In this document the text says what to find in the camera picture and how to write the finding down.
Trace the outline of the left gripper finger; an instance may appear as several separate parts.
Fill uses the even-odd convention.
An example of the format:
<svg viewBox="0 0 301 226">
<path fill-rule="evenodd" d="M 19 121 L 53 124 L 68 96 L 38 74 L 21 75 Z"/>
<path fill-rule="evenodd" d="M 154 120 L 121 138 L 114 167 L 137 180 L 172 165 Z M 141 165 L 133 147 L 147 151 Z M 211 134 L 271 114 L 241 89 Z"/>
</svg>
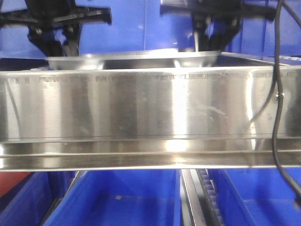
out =
<svg viewBox="0 0 301 226">
<path fill-rule="evenodd" d="M 63 51 L 67 57 L 79 56 L 79 40 L 81 34 L 81 25 L 71 24 L 63 28 L 63 35 L 66 40 L 63 43 Z"/>
<path fill-rule="evenodd" d="M 60 41 L 55 39 L 53 30 L 30 29 L 27 35 L 28 40 L 35 45 L 47 57 L 64 56 L 63 47 Z"/>
</svg>

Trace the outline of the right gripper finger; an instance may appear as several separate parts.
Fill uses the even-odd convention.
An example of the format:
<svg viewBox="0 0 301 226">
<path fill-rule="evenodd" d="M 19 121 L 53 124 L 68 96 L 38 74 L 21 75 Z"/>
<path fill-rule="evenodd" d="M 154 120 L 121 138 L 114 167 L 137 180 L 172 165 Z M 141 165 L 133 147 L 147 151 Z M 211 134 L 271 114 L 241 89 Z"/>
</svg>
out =
<svg viewBox="0 0 301 226">
<path fill-rule="evenodd" d="M 211 23 L 211 17 L 193 16 L 192 25 L 194 31 L 195 51 L 207 51 L 209 45 L 209 37 L 206 30 Z"/>
<path fill-rule="evenodd" d="M 214 30 L 209 38 L 209 51 L 224 51 L 241 29 L 241 20 L 214 21 Z"/>
</svg>

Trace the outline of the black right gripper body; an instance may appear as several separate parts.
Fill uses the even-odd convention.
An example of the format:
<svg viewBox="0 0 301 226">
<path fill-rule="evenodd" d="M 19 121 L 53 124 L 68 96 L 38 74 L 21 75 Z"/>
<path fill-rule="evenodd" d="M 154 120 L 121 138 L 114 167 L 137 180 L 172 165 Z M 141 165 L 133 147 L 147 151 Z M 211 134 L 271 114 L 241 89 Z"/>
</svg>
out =
<svg viewBox="0 0 301 226">
<path fill-rule="evenodd" d="M 160 13 L 199 15 L 214 20 L 234 18 L 260 18 L 273 21 L 276 9 L 244 3 L 241 0 L 162 0 Z"/>
</svg>

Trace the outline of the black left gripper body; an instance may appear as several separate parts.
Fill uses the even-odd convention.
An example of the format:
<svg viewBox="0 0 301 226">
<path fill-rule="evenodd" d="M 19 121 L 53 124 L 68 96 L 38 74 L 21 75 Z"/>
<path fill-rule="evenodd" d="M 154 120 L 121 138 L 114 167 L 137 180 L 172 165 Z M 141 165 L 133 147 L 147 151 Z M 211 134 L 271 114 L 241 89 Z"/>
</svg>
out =
<svg viewBox="0 0 301 226">
<path fill-rule="evenodd" d="M 26 8 L 1 12 L 0 26 L 57 29 L 69 25 L 112 23 L 111 9 L 78 6 L 74 0 L 26 0 Z"/>
</svg>

